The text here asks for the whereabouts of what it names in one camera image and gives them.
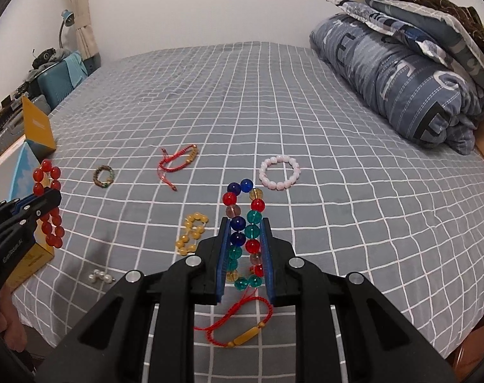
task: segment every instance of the teal bead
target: teal bead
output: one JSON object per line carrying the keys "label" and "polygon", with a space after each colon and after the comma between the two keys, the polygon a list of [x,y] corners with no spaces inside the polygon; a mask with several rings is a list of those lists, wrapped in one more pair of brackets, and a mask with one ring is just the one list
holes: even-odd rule
{"label": "teal bead", "polygon": [[247,221],[255,225],[261,222],[261,217],[261,213],[258,210],[251,210],[247,213]]}
{"label": "teal bead", "polygon": [[242,248],[239,246],[235,246],[234,244],[230,246],[230,258],[231,259],[238,259],[242,256]]}
{"label": "teal bead", "polygon": [[258,288],[258,286],[260,286],[263,282],[262,279],[257,275],[249,276],[249,279],[247,281],[249,282],[249,285],[253,288]]}
{"label": "teal bead", "polygon": [[248,287],[248,285],[249,285],[249,281],[245,279],[243,276],[241,276],[235,281],[235,288],[238,289],[239,291],[243,291]]}
{"label": "teal bead", "polygon": [[256,225],[248,225],[244,233],[248,239],[256,239],[260,235],[260,228]]}
{"label": "teal bead", "polygon": [[227,261],[227,270],[228,271],[234,271],[236,268],[238,268],[238,261],[236,259],[229,259]]}

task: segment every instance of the red cord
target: red cord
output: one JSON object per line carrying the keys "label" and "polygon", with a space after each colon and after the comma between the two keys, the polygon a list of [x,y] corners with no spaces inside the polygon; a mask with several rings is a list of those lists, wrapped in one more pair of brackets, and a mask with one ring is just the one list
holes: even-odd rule
{"label": "red cord", "polygon": [[184,169],[192,161],[191,162],[185,161],[184,163],[180,164],[178,167],[171,167],[171,168],[164,167],[164,164],[167,164],[167,163],[170,163],[171,161],[174,161],[176,158],[182,156],[187,151],[189,151],[189,149],[191,149],[191,148],[197,148],[196,144],[190,144],[189,146],[181,149],[180,151],[178,151],[177,153],[175,153],[172,156],[167,154],[167,151],[166,151],[165,148],[162,148],[162,154],[163,154],[164,158],[162,160],[160,160],[159,165],[157,167],[157,176],[159,176],[159,178],[163,182],[165,182],[169,187],[171,187],[175,192],[177,192],[178,189],[176,188],[176,186],[174,184],[172,184],[172,182],[170,182],[169,180],[166,179],[166,175],[164,174],[164,172],[175,172],[175,171]]}
{"label": "red cord", "polygon": [[199,327],[194,327],[195,330],[197,331],[206,331],[206,338],[207,340],[213,344],[214,346],[219,346],[219,347],[227,347],[227,343],[221,343],[217,341],[215,338],[213,338],[213,331],[220,328],[232,315],[234,315],[244,304],[250,302],[250,301],[261,301],[263,302],[267,308],[268,308],[268,313],[267,316],[262,320],[263,323],[267,323],[269,319],[271,319],[272,314],[273,314],[273,308],[270,302],[268,302],[265,298],[263,297],[255,297],[254,294],[256,293],[256,289],[253,291],[252,294],[247,296],[247,289],[245,290],[244,294],[242,295],[242,298],[240,301],[235,303],[233,306],[231,306],[230,309],[227,310],[227,313],[222,317],[219,321],[215,322],[212,324],[210,327],[206,328],[199,328]]}

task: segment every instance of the red braided bracelet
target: red braided bracelet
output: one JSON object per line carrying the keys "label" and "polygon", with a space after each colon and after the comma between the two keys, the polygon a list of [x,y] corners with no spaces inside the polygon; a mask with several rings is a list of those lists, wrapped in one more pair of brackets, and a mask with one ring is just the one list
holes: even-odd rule
{"label": "red braided bracelet", "polygon": [[[189,149],[191,149],[191,152],[189,153],[189,156],[187,157],[185,162],[180,164],[178,167],[164,167],[164,164],[170,163],[171,161],[174,161],[176,158],[181,157],[183,154],[185,154],[187,151],[189,151]],[[163,154],[164,158],[162,160],[160,160],[160,162],[159,162],[159,166],[157,168],[157,176],[159,176],[159,178],[163,182],[165,182],[169,187],[171,187],[175,192],[177,192],[178,189],[176,188],[176,186],[174,184],[172,184],[172,182],[170,182],[169,180],[166,179],[166,175],[164,174],[164,172],[175,172],[175,171],[184,169],[192,161],[194,161],[198,152],[199,152],[199,149],[197,148],[196,144],[190,144],[189,146],[181,149],[180,151],[173,154],[172,156],[167,154],[167,151],[166,151],[165,148],[162,148],[162,154]]]}
{"label": "red braided bracelet", "polygon": [[[227,310],[227,313],[222,317],[219,321],[215,322],[212,324],[210,327],[206,328],[199,328],[199,327],[194,327],[195,330],[197,331],[206,331],[206,338],[207,340],[213,344],[214,346],[218,347],[227,347],[227,348],[233,348],[235,346],[240,346],[246,341],[249,341],[251,338],[254,336],[258,335],[260,332],[260,329],[262,329],[268,322],[269,319],[271,319],[272,314],[273,314],[273,308],[270,302],[268,302],[265,298],[263,297],[255,297],[254,294],[256,292],[256,289],[253,291],[252,294],[249,296],[246,296],[247,290],[244,292],[242,298],[240,301],[235,303],[229,310]],[[261,301],[263,302],[267,308],[268,308],[268,313],[267,316],[264,318],[263,321],[260,321],[256,327],[251,328],[250,330],[246,331],[244,334],[239,335],[237,338],[233,339],[232,341],[228,343],[221,343],[217,341],[215,338],[213,338],[213,331],[221,327],[232,315],[234,315],[244,304],[250,302],[250,301]]]}

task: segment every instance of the gray grid bed sheet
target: gray grid bed sheet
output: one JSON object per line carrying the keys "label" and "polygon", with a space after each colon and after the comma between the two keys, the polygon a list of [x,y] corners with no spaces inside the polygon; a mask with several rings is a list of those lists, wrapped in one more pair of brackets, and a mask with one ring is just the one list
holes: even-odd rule
{"label": "gray grid bed sheet", "polygon": [[[302,174],[289,190],[263,188],[264,216],[297,255],[336,275],[362,272],[443,356],[484,312],[483,159],[408,143],[309,49],[249,42],[126,58],[96,71],[51,122],[67,232],[14,300],[52,345],[111,286],[88,282],[95,268],[117,279],[167,269],[180,258],[184,217],[206,214],[203,238],[217,234],[226,186],[256,180],[261,161],[276,154],[295,157]],[[169,175],[173,192],[156,174],[160,148],[172,154],[190,143],[199,156]],[[92,183],[103,164],[116,173],[107,189]],[[281,181],[290,171],[280,164],[268,174]],[[249,203],[239,197],[243,213]],[[195,323],[213,323],[239,297],[227,285],[222,304],[197,307]],[[246,305],[216,338],[253,327],[264,308]],[[294,311],[276,311],[233,350],[196,332],[196,381],[294,381]]]}

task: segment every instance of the bedding stack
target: bedding stack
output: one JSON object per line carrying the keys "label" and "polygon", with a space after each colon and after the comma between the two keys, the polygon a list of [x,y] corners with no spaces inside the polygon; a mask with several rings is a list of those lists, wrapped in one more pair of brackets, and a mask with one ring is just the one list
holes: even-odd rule
{"label": "bedding stack", "polygon": [[447,0],[366,3],[338,2],[344,13],[313,30],[313,48],[401,136],[470,154],[484,118],[484,28],[475,11]]}

